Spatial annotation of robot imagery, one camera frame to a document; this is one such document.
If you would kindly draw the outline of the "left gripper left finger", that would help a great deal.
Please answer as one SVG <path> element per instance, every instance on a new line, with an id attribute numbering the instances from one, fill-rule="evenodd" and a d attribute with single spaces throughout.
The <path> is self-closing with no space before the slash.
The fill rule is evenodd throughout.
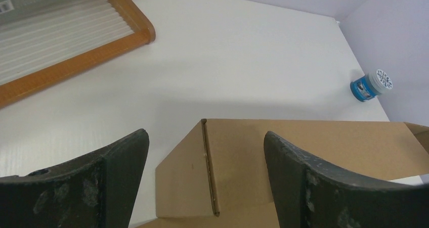
<path id="1" fill-rule="evenodd" d="M 1 178 L 1 227 L 128 227 L 149 150 L 135 132 L 67 162 Z"/>

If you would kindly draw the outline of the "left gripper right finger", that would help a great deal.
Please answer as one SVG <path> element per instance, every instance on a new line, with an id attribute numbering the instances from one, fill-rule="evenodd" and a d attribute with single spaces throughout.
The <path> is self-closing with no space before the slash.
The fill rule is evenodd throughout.
<path id="1" fill-rule="evenodd" d="M 428 227 L 428 185 L 346 170 L 269 131 L 269 183 L 280 227 Z"/>

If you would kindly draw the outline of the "brown cardboard box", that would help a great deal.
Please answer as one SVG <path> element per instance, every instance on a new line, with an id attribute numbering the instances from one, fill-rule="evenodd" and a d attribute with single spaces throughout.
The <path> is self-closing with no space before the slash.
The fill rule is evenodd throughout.
<path id="1" fill-rule="evenodd" d="M 155 170 L 145 227 L 428 227 L 428 127 L 202 119 Z"/>

